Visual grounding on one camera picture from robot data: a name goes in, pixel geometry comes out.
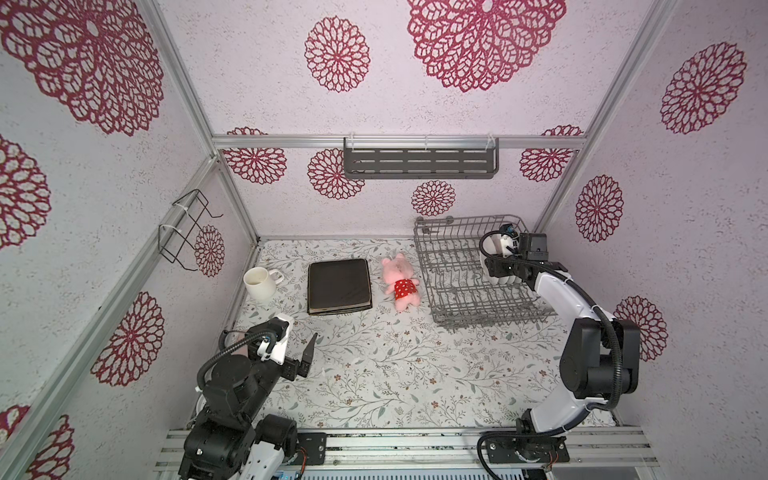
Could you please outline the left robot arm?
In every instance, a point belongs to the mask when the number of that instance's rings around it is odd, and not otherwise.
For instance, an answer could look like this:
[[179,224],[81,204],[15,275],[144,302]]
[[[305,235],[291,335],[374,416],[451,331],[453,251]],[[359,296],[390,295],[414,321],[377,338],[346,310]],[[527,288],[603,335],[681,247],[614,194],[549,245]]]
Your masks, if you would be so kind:
[[198,371],[198,388],[206,404],[183,446],[178,470],[182,479],[274,479],[286,461],[309,453],[299,442],[295,421],[269,414],[257,420],[278,380],[306,377],[314,360],[312,337],[302,358],[250,358],[236,351],[252,343],[275,345],[276,333],[255,331],[218,352]]

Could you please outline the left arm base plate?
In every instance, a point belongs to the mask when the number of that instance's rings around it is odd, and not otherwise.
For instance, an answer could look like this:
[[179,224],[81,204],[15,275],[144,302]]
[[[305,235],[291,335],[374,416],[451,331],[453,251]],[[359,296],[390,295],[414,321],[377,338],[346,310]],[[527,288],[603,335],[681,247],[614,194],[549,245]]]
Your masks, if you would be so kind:
[[299,432],[295,452],[286,458],[286,464],[296,467],[315,467],[325,464],[328,434],[326,432]]

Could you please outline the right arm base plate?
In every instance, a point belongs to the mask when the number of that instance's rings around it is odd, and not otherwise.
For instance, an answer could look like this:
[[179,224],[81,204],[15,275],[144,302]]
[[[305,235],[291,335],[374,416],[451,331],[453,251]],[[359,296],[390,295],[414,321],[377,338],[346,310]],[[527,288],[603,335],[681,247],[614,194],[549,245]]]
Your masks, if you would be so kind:
[[571,459],[564,436],[488,439],[484,446],[491,464],[557,464]]

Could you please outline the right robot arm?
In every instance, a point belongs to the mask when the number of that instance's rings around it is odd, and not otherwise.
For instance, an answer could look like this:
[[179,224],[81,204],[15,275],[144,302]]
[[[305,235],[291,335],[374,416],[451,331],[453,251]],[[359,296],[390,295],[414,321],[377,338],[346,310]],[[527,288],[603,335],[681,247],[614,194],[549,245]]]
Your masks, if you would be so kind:
[[594,411],[613,411],[639,383],[640,328],[598,303],[565,266],[549,260],[547,237],[505,224],[483,235],[479,252],[492,279],[522,281],[571,322],[559,360],[560,384],[518,421],[522,438],[563,434]]

